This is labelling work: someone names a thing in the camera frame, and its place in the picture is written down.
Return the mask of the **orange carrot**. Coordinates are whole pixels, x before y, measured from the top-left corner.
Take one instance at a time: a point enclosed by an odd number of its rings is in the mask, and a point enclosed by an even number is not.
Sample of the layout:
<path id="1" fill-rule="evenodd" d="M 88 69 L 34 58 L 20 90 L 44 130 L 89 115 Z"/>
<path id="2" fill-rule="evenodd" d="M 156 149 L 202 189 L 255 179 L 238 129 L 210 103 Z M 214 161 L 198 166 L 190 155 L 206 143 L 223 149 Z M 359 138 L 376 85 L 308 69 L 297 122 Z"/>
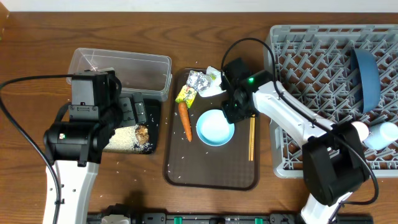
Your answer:
<path id="1" fill-rule="evenodd" d="M 178 111 L 180 114 L 180 119 L 183 124 L 183 128 L 185 130 L 187 140 L 189 142 L 191 142 L 193 136 L 192 136 L 192 129 L 191 129 L 190 118 L 189 118 L 189 114 L 188 114 L 188 107 L 187 107 L 186 102 L 182 101 L 178 104 Z"/>

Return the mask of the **white napkin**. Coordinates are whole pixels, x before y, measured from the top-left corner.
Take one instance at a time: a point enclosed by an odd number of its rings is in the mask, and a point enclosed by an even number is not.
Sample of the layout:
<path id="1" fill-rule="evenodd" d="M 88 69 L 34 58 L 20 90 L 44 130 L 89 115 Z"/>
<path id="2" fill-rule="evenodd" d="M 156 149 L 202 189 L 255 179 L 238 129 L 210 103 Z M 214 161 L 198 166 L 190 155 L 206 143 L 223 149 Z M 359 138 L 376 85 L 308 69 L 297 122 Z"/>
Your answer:
<path id="1" fill-rule="evenodd" d="M 208 98 L 224 93 L 224 90 L 221 89 L 221 72 L 216 68 L 209 66 L 206 69 L 206 74 L 211 77 L 211 85 L 206 90 L 200 91 L 199 95 L 202 98 Z"/>

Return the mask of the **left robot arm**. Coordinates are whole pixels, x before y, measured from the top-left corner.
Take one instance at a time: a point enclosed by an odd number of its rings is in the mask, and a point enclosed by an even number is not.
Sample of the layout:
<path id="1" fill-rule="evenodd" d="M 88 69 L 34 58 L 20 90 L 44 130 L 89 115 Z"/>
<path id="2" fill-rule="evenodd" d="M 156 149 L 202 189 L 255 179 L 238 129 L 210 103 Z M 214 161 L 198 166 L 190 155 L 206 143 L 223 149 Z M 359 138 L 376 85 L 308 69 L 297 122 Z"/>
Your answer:
<path id="1" fill-rule="evenodd" d="M 91 190 L 103 149 L 116 128 L 146 121 L 140 93 L 121 98 L 118 92 L 95 96 L 74 93 L 61 107 L 44 134 L 45 155 L 50 161 L 44 223 L 84 223 Z"/>

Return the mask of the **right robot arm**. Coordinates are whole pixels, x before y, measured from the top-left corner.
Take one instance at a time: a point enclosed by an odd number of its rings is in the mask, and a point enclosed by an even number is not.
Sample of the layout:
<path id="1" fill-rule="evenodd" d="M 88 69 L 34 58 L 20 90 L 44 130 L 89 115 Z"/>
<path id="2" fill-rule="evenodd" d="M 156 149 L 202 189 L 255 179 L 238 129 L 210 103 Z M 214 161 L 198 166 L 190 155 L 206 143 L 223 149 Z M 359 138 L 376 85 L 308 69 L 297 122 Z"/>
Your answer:
<path id="1" fill-rule="evenodd" d="M 336 124 L 304 106 L 285 90 L 274 74 L 263 70 L 221 76 L 229 96 L 223 112 L 230 123 L 264 114 L 298 144 L 303 157 L 303 179 L 310 192 L 300 212 L 304 223 L 333 223 L 338 210 L 374 174 L 361 143 L 368 127 L 361 122 Z"/>

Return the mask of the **dark blue bowl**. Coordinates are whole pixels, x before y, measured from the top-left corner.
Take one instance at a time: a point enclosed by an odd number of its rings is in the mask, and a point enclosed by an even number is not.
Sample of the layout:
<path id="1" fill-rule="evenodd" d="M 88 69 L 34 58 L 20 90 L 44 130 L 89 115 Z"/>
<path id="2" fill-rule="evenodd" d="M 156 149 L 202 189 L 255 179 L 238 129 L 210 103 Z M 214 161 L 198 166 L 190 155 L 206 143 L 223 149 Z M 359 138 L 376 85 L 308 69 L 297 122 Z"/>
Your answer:
<path id="1" fill-rule="evenodd" d="M 350 64 L 352 71 L 358 70 L 353 84 L 361 87 L 361 91 L 355 95 L 356 100 L 363 100 L 359 110 L 362 113 L 370 112 L 379 104 L 381 97 L 381 83 L 376 59 L 368 50 L 352 49 Z"/>

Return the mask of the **foil snack wrapper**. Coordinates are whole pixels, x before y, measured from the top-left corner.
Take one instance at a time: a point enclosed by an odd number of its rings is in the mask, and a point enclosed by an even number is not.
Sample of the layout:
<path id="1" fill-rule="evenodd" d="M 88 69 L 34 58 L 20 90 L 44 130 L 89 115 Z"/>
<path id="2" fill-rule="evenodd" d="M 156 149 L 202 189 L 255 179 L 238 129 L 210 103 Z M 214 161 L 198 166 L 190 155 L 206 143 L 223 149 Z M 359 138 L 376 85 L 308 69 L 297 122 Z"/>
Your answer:
<path id="1" fill-rule="evenodd" d="M 180 90 L 175 102 L 186 103 L 187 108 L 190 108 L 197 93 L 209 89 L 214 80 L 215 78 L 212 75 L 190 70 L 187 82 Z"/>

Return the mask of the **light blue rice bowl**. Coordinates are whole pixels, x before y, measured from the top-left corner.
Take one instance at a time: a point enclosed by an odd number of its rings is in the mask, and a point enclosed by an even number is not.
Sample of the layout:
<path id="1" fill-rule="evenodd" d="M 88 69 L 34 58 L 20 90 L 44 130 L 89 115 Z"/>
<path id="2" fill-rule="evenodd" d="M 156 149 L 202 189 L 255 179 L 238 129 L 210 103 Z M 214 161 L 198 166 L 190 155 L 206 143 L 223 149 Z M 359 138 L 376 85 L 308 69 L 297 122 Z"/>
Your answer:
<path id="1" fill-rule="evenodd" d="M 222 110 L 208 110 L 199 117 L 196 130 L 203 143 L 218 147 L 232 139 L 235 127 L 228 123 Z"/>

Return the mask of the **small blue bowl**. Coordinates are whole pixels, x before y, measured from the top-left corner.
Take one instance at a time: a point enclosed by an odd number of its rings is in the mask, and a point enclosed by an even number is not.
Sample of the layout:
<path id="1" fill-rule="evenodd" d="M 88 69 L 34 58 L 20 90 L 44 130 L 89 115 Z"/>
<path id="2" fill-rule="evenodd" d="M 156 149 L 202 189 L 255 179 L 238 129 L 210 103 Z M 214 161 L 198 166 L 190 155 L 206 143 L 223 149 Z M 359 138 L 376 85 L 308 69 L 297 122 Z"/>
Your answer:
<path id="1" fill-rule="evenodd" d="M 364 140 L 364 144 L 370 149 L 380 150 L 396 140 L 397 125 L 391 122 L 385 122 L 369 128 L 369 136 Z"/>

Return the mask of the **pink cup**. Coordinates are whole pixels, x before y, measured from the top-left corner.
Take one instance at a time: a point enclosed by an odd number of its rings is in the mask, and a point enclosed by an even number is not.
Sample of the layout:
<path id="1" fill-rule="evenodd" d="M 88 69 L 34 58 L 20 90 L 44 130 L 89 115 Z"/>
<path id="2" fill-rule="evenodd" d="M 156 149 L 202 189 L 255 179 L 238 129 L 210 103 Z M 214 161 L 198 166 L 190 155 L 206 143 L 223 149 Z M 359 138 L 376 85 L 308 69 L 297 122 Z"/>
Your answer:
<path id="1" fill-rule="evenodd" d="M 357 130 L 360 141 L 363 142 L 369 136 L 369 128 L 360 121 L 353 121 L 351 124 Z"/>

